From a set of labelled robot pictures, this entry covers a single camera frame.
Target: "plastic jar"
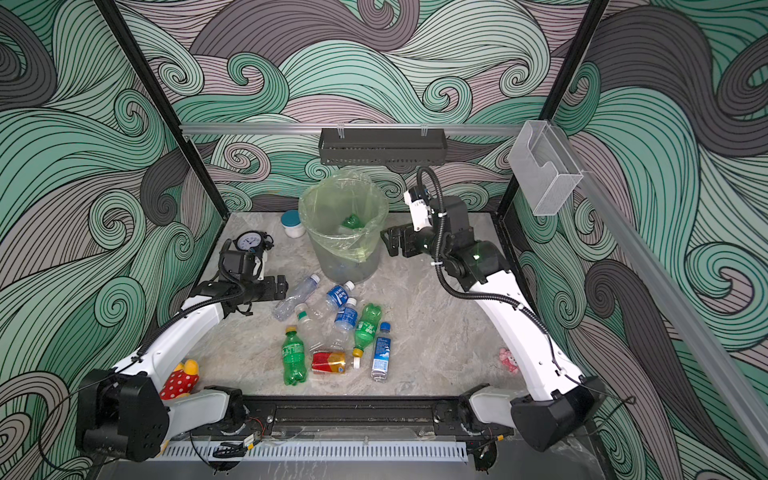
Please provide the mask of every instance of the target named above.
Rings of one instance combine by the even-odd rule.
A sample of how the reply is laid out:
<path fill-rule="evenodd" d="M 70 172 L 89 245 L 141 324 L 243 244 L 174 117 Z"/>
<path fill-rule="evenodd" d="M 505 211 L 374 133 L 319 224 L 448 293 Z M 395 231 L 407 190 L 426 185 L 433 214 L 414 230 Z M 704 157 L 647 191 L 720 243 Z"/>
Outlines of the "plastic jar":
<path fill-rule="evenodd" d="M 280 222 L 283 224 L 288 237 L 299 238 L 306 232 L 301 220 L 299 220 L 298 210 L 288 210 L 280 217 Z"/>

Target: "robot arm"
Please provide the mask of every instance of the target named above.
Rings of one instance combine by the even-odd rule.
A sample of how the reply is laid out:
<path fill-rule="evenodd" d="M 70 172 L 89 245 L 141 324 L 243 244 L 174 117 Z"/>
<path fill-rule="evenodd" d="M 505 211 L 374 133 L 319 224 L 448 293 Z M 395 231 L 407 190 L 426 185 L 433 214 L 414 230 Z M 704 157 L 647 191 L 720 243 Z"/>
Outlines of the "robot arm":
<path fill-rule="evenodd" d="M 178 321 L 169 320 L 154 341 L 111 370 L 92 370 L 83 378 L 75 434 L 78 449 L 142 462 L 154 457 L 166 440 L 200 425 L 218 422 L 227 431 L 242 426 L 245 412 L 239 389 L 214 386 L 178 399 L 160 398 L 176 365 L 229 313 L 242 304 L 285 298 L 284 276 L 264 277 L 263 268 L 258 268 L 263 258 L 231 250 L 230 245 L 228 240 L 220 252 L 220 273 L 226 271 L 225 278 L 196 286 L 181 312 L 209 304 Z"/>
<path fill-rule="evenodd" d="M 604 396 L 597 377 L 585 378 L 582 371 L 551 338 L 546 326 L 533 314 L 518 281 L 504 256 L 493 243 L 475 240 L 464 202 L 453 196 L 443 198 L 442 207 L 421 186 L 404 195 L 413 223 L 382 232 L 389 255 L 402 249 L 404 257 L 420 253 L 433 256 L 435 263 L 459 282 L 463 298 L 473 293 L 498 294 L 510 303 L 474 298 L 493 322 L 515 356 L 529 395 L 506 398 L 494 389 L 492 395 L 475 392 L 470 404 L 483 423 L 515 427 L 534 449 L 544 451 L 584 424 L 599 408 Z M 439 221 L 444 222 L 442 252 L 433 251 Z M 443 285 L 449 293 L 449 286 Z"/>

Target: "blue jar lid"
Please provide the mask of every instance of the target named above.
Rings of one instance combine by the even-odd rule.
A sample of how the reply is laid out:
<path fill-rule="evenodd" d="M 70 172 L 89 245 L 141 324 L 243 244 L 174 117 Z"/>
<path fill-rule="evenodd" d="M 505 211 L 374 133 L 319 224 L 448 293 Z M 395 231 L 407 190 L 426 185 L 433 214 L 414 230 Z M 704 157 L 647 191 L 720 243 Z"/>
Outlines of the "blue jar lid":
<path fill-rule="evenodd" d="M 286 213 L 283 214 L 282 217 L 280 217 L 280 222 L 283 224 L 284 227 L 295 227 L 296 225 L 301 223 L 301 220 L 299 220 L 299 211 L 288 210 Z"/>

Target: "green plastic bag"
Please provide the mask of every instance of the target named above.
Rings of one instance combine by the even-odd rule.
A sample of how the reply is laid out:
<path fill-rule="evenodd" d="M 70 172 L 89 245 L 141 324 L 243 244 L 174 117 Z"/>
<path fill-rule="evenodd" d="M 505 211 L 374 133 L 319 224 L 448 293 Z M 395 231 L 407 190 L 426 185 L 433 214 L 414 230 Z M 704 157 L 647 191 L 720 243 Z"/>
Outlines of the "green plastic bag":
<path fill-rule="evenodd" d="M 299 217 L 316 246 L 320 266 L 317 247 L 354 263 L 367 261 L 377 251 L 388 212 L 384 192 L 367 175 L 347 169 L 306 189 L 299 199 Z M 343 227 L 352 215 L 364 227 Z"/>

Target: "floor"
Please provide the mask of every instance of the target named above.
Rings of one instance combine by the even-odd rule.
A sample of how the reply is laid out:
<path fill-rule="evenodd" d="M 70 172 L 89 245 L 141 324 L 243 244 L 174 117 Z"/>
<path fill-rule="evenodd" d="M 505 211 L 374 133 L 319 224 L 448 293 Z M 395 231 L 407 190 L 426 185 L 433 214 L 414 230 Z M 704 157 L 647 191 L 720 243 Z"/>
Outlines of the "floor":
<path fill-rule="evenodd" d="M 476 238 L 498 245 L 488 214 L 469 214 L 469 221 Z M 390 214 L 386 226 L 409 222 L 409 214 Z M 333 286 L 320 272 L 308 234 L 289 238 L 280 225 L 280 214 L 233 214 L 215 252 L 225 239 L 248 230 L 266 231 L 275 240 L 267 275 L 282 274 L 294 284 L 312 272 L 320 273 L 322 280 L 314 295 Z M 360 306 L 381 305 L 383 321 L 392 324 L 386 383 L 369 377 L 369 347 L 361 369 L 349 369 L 343 375 L 310 373 L 303 384 L 284 385 L 281 346 L 286 324 L 272 318 L 274 303 L 266 302 L 254 303 L 252 316 L 229 315 L 190 351 L 189 358 L 200 364 L 197 388 L 236 386 L 247 395 L 458 395 L 486 382 L 527 394 L 520 373 L 511 374 L 498 360 L 504 343 L 491 321 L 475 302 L 448 295 L 438 284 L 430 260 L 426 255 L 389 257 L 382 249 L 379 269 L 353 292 Z M 214 254 L 202 278 L 216 273 L 217 261 Z"/>

